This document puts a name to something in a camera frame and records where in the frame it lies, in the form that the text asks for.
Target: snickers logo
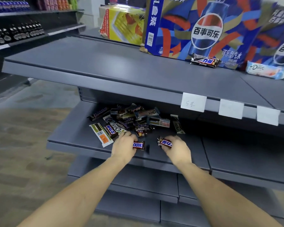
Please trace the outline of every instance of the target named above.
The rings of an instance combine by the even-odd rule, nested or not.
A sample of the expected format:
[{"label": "snickers logo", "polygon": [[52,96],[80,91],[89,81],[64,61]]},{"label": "snickers logo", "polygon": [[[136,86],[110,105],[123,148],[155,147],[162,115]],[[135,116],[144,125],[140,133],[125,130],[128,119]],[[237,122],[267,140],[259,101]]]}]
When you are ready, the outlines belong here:
[{"label": "snickers logo", "polygon": [[133,143],[133,148],[140,148],[140,149],[142,149],[143,148],[143,143],[136,143],[136,142],[134,142]]},{"label": "snickers logo", "polygon": [[212,64],[214,61],[215,59],[212,59],[212,58],[204,58],[204,59],[198,60],[197,62],[204,63],[204,64]]},{"label": "snickers logo", "polygon": [[165,146],[169,146],[169,147],[173,146],[172,142],[167,141],[167,140],[162,140],[160,144],[165,145]]},{"label": "snickers logo", "polygon": [[109,131],[109,133],[111,135],[115,134],[116,132],[114,131],[114,129],[110,126],[110,125],[106,125],[107,130]]}]

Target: floor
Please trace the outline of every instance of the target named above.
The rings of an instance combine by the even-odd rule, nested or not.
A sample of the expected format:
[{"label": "floor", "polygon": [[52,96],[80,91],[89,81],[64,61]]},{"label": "floor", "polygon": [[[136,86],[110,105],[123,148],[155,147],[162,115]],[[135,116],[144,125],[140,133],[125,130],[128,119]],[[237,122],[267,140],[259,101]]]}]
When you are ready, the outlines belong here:
[{"label": "floor", "polygon": [[[77,88],[38,80],[0,100],[0,227],[17,226],[67,186],[72,154],[46,149],[50,133],[79,102]],[[276,191],[284,208],[284,192]],[[86,226],[159,226],[93,214]]]}]

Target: person's right hand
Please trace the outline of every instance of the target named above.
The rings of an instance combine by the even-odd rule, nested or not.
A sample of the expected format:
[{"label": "person's right hand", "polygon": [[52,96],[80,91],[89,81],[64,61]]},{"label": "person's right hand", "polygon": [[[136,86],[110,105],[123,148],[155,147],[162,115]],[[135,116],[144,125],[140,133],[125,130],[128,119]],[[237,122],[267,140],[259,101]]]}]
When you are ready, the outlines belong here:
[{"label": "person's right hand", "polygon": [[161,147],[176,167],[185,163],[192,163],[190,149],[180,137],[167,136],[165,139],[170,140],[173,143],[173,147]]}]

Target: pile of candy bars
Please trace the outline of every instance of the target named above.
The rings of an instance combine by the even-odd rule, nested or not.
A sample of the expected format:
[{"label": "pile of candy bars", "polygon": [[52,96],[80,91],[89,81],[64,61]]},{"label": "pile of candy bars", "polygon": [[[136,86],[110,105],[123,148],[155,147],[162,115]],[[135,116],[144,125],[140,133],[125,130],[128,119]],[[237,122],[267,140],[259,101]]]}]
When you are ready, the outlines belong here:
[{"label": "pile of candy bars", "polygon": [[[121,132],[134,130],[138,137],[145,137],[148,133],[155,130],[155,126],[170,127],[170,120],[178,134],[185,134],[182,130],[177,115],[170,115],[170,119],[160,117],[160,111],[157,107],[151,110],[145,110],[144,107],[132,104],[129,107],[115,105],[113,107],[104,107],[100,111],[88,117],[91,121],[99,118],[107,123],[104,127],[100,123],[90,125],[102,146],[106,147],[114,142],[114,138]],[[158,145],[171,148],[172,143],[169,140],[158,138]],[[148,152],[149,146],[145,146],[145,141],[134,142],[133,147]]]}]

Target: price tag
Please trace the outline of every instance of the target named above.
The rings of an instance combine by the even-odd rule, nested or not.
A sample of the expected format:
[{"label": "price tag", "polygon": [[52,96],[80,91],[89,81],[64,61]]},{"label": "price tag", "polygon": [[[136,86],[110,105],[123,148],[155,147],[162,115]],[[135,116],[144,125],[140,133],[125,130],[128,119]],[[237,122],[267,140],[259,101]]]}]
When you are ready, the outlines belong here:
[{"label": "price tag", "polygon": [[242,119],[243,109],[244,109],[244,103],[221,99],[219,115],[232,117],[236,119]]},{"label": "price tag", "polygon": [[279,125],[280,110],[257,106],[257,121],[271,125]]},{"label": "price tag", "polygon": [[206,99],[206,96],[183,92],[181,108],[204,112]]}]

